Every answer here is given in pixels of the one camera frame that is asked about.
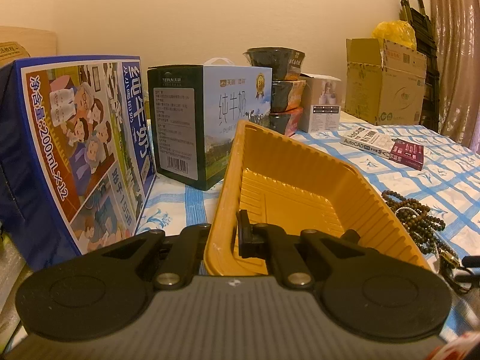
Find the dark red small box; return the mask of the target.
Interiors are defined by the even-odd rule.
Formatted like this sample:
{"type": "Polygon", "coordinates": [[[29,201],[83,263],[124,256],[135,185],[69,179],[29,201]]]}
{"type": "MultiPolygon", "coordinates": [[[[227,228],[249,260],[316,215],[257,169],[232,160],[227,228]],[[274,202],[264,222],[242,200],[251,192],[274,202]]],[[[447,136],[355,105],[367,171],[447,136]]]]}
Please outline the dark red small box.
{"type": "Polygon", "coordinates": [[[421,171],[424,166],[424,146],[395,139],[389,160],[421,171]]]}

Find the middle black instant noodle bowl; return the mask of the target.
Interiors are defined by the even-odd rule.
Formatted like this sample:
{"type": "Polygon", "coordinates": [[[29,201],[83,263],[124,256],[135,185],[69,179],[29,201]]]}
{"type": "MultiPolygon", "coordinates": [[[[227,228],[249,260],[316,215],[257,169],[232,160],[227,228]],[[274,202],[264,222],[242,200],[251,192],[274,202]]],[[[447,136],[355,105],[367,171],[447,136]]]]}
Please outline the middle black instant noodle bowl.
{"type": "Polygon", "coordinates": [[[274,80],[271,111],[279,113],[299,107],[305,86],[305,80],[274,80]]]}

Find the blue white checkered tablecloth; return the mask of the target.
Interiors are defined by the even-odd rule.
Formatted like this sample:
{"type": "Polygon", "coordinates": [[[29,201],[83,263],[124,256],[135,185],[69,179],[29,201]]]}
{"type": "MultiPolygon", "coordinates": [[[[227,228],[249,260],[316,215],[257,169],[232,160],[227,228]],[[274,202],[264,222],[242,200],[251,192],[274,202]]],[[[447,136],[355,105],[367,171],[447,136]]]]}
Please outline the blue white checkered tablecloth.
{"type": "MultiPolygon", "coordinates": [[[[391,162],[341,142],[341,134],[356,128],[342,124],[332,133],[298,133],[290,137],[356,167],[380,194],[402,195],[430,209],[445,227],[439,240],[456,255],[479,253],[479,156],[450,139],[421,126],[382,126],[380,133],[424,146],[421,171],[391,162]]],[[[151,228],[176,235],[188,225],[210,223],[216,213],[222,182],[201,191],[165,176],[152,185],[138,230],[151,228]]],[[[439,269],[439,254],[427,244],[418,246],[432,269],[439,269]]]]}

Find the black instant noodle bowl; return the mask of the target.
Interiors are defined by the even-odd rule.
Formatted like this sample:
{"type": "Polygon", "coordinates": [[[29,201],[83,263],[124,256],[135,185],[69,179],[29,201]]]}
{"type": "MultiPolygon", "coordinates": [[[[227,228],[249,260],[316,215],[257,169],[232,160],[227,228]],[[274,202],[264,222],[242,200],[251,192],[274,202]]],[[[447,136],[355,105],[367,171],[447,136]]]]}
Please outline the black instant noodle bowl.
{"type": "Polygon", "coordinates": [[[305,86],[305,80],[274,80],[271,111],[279,113],[299,107],[305,86]]]}
{"type": "Polygon", "coordinates": [[[273,80],[298,80],[305,53],[286,47],[254,47],[243,55],[253,67],[271,68],[273,80]]]}

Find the green white milk carton box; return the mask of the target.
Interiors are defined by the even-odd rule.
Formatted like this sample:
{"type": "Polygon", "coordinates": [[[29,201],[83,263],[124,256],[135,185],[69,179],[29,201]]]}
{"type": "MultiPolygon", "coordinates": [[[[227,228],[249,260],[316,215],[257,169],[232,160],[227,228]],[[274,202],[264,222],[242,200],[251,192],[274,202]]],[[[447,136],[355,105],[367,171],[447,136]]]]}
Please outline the green white milk carton box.
{"type": "Polygon", "coordinates": [[[147,82],[155,169],[193,188],[224,177],[239,121],[269,123],[270,67],[211,58],[151,67],[147,82]]]}

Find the wooden headboard panel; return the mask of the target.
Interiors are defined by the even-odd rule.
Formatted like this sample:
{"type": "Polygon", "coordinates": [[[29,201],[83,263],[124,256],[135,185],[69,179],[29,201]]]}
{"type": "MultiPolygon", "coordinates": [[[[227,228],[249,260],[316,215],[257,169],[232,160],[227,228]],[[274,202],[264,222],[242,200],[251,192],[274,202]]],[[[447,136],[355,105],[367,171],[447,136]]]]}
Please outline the wooden headboard panel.
{"type": "Polygon", "coordinates": [[[19,43],[31,57],[47,57],[57,55],[57,35],[54,32],[12,26],[1,26],[1,42],[15,41],[19,43]]]}

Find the top black instant noodle bowl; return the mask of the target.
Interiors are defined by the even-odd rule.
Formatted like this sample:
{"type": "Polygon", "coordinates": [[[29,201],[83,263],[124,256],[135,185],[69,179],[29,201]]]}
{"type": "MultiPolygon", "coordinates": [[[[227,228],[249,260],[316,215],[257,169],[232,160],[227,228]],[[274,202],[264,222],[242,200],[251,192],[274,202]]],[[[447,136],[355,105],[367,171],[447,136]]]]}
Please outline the top black instant noodle bowl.
{"type": "Polygon", "coordinates": [[[305,53],[286,47],[254,47],[243,55],[253,67],[271,68],[273,80],[298,80],[305,53]]]}

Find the white AutoCAD book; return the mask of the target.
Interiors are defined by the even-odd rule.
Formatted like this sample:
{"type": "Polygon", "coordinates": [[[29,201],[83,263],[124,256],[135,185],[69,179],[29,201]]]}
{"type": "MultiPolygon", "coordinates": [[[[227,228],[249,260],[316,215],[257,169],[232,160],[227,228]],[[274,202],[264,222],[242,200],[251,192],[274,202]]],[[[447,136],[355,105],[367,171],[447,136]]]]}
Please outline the white AutoCAD book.
{"type": "Polygon", "coordinates": [[[355,127],[340,135],[341,142],[349,147],[357,148],[380,157],[390,159],[395,140],[389,135],[375,129],[355,127]]]}

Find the small white product box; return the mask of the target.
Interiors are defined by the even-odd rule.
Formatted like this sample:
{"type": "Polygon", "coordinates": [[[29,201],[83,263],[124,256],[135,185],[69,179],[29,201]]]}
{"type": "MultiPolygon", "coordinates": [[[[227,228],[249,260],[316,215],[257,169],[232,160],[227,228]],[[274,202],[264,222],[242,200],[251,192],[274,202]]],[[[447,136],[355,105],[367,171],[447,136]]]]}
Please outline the small white product box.
{"type": "Polygon", "coordinates": [[[336,131],[341,116],[342,82],[333,76],[302,73],[306,82],[301,99],[303,113],[298,129],[305,133],[336,131]]]}

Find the black folding hand cart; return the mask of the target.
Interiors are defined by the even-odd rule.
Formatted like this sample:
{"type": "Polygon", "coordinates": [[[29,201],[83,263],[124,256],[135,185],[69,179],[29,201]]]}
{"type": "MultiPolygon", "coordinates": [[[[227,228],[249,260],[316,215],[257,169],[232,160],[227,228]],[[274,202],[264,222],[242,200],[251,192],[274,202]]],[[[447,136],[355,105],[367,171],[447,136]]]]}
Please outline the black folding hand cart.
{"type": "Polygon", "coordinates": [[[425,95],[421,110],[420,124],[439,132],[439,70],[434,29],[425,11],[423,0],[418,2],[418,10],[411,7],[409,0],[400,0],[400,18],[407,21],[416,36],[416,49],[426,57],[425,95]]]}

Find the yellow plastic bag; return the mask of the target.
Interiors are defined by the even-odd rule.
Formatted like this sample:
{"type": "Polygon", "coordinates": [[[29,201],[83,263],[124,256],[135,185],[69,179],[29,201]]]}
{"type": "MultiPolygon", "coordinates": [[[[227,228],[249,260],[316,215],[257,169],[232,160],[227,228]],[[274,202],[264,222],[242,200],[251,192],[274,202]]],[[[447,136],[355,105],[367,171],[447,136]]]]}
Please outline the yellow plastic bag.
{"type": "Polygon", "coordinates": [[[416,34],[408,21],[393,20],[379,23],[372,31],[372,37],[392,41],[403,47],[416,50],[416,34]]]}

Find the large brown cardboard box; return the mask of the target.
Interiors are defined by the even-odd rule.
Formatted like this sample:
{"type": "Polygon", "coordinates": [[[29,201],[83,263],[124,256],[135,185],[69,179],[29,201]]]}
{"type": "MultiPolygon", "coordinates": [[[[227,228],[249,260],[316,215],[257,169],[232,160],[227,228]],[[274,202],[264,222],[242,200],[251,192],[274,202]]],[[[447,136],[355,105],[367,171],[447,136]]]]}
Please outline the large brown cardboard box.
{"type": "Polygon", "coordinates": [[[353,38],[346,62],[346,113],[377,126],[420,122],[425,55],[393,41],[353,38]]]}

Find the beige patterned curtain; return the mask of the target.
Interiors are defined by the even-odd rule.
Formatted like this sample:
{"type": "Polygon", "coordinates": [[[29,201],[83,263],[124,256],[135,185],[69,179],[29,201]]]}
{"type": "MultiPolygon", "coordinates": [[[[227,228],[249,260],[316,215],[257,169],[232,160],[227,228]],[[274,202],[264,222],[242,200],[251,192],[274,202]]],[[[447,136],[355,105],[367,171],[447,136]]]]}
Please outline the beige patterned curtain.
{"type": "Polygon", "coordinates": [[[430,0],[440,72],[439,128],[479,152],[479,0],[430,0]]]}

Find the brown cardboard box corner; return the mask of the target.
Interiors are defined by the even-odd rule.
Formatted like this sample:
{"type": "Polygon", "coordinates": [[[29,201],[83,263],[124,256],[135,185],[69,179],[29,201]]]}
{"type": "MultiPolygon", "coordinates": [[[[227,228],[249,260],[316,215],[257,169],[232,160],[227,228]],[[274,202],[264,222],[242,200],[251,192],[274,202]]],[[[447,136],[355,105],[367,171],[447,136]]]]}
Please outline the brown cardboard box corner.
{"type": "Polygon", "coordinates": [[[29,58],[30,54],[22,45],[15,41],[7,41],[0,43],[0,67],[16,61],[17,59],[29,58]]]}

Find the yellow plastic tray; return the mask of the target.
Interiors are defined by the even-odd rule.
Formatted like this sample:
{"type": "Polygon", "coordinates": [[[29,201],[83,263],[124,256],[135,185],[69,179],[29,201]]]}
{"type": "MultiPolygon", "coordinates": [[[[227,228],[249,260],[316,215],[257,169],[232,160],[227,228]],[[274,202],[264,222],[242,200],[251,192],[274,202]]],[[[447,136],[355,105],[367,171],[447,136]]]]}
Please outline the yellow plastic tray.
{"type": "Polygon", "coordinates": [[[429,265],[401,222],[360,171],[343,160],[267,127],[238,123],[216,213],[204,251],[211,275],[264,275],[259,258],[239,255],[239,211],[253,224],[274,224],[289,235],[316,229],[418,267],[429,265]]]}

